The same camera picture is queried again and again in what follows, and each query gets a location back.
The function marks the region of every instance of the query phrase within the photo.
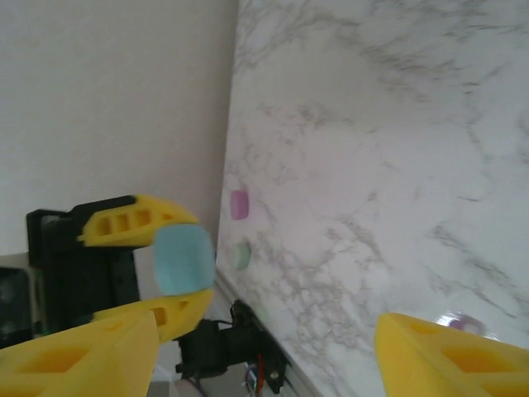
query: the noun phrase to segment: purple object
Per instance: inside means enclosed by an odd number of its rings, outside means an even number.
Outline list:
[[[244,219],[248,216],[249,203],[248,193],[244,190],[234,190],[230,197],[231,219],[236,221]]]

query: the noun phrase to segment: marble surface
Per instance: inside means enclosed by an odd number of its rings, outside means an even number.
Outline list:
[[[527,1],[241,1],[218,266],[322,394],[385,311],[529,347],[528,70]]]

